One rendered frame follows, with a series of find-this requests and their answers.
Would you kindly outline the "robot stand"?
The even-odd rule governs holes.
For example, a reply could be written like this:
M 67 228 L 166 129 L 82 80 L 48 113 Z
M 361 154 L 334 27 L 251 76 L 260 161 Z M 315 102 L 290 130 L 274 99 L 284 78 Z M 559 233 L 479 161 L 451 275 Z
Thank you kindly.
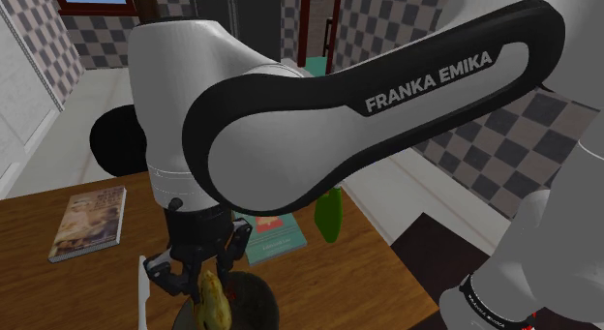
M 392 250 L 434 301 L 477 269 L 489 256 L 423 213 L 391 245 Z M 537 330 L 601 330 L 591 323 L 536 313 Z

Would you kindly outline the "wooden table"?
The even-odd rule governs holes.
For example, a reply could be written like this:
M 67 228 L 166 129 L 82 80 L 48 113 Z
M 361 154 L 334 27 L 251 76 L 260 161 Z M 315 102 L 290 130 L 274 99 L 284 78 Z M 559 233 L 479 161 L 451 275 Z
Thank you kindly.
M 124 176 L 119 245 L 58 263 L 49 249 L 73 195 L 98 183 L 0 200 L 0 330 L 137 330 L 137 267 L 164 250 L 166 221 L 145 173 Z M 356 205 L 326 243 L 314 210 L 296 215 L 307 245 L 253 267 L 280 309 L 280 330 L 408 330 L 437 304 Z

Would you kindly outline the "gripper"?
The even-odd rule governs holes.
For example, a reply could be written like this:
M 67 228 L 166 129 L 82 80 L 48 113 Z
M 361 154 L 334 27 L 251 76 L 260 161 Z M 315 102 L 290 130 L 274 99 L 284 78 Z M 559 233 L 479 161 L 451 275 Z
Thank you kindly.
M 216 255 L 218 278 L 226 289 L 229 271 L 245 253 L 253 227 L 233 223 L 231 210 L 224 206 L 189 212 L 165 209 L 165 215 L 170 248 L 143 260 L 149 280 L 171 296 L 199 297 L 201 262 Z M 180 274 L 171 271 L 174 260 L 182 263 Z

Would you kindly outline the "teal book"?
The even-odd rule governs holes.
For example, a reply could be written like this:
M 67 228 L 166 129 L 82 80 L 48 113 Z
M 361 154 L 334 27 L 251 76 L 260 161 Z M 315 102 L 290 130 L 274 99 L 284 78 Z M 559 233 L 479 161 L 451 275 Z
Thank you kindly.
M 239 212 L 236 219 L 248 222 L 251 232 L 245 253 L 250 266 L 305 247 L 308 242 L 294 216 L 255 217 Z

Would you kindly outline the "dark round bowl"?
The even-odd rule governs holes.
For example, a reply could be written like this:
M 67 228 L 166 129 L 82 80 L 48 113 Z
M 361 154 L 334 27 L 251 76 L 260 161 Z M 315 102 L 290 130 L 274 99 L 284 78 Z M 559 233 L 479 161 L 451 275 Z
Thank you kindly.
M 230 306 L 228 330 L 280 330 L 280 312 L 269 285 L 260 277 L 234 271 L 228 275 L 225 299 Z M 209 330 L 203 322 L 204 311 L 195 312 L 187 299 L 171 330 Z

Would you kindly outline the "yellow brown pear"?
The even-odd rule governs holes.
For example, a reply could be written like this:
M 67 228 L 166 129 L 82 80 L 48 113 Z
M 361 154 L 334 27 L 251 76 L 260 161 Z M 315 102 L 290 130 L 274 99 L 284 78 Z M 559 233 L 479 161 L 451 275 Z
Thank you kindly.
M 231 330 L 231 309 L 220 279 L 205 271 L 200 282 L 200 302 L 194 306 L 197 330 Z

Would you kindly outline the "tan paperback book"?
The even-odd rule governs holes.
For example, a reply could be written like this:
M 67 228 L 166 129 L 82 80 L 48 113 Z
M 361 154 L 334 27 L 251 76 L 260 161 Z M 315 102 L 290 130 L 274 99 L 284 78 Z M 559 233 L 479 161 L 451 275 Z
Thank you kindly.
M 51 263 L 120 244 L 127 189 L 73 195 L 48 254 Z

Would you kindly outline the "white knife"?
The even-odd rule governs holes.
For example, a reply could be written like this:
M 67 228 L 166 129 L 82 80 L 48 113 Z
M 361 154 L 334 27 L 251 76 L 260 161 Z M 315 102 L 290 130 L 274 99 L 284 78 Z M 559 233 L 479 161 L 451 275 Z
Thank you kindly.
M 145 271 L 144 262 L 146 257 L 141 255 L 138 261 L 137 276 L 137 304 L 138 304 L 138 328 L 137 330 L 148 330 L 146 322 L 146 301 L 150 297 L 150 283 Z

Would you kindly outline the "dark door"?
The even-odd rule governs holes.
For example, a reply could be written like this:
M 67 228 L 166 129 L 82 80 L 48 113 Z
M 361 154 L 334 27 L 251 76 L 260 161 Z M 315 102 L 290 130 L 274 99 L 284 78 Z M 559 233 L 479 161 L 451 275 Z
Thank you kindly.
M 281 0 L 193 0 L 197 17 L 218 21 L 233 37 L 281 60 Z

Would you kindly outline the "green pepper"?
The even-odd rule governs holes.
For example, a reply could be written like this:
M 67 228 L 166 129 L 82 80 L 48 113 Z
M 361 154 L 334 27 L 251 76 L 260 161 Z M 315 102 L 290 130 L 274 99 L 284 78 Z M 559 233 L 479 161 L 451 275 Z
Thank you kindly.
M 317 200 L 314 220 L 327 243 L 334 243 L 338 239 L 343 215 L 342 189 L 339 186 L 330 189 Z

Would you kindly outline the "red framed doorway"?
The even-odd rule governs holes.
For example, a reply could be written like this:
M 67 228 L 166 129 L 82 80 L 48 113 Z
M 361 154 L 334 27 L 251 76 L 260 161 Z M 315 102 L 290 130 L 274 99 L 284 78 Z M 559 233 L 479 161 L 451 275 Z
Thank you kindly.
M 326 69 L 335 0 L 301 0 L 297 65 L 312 75 L 323 75 Z

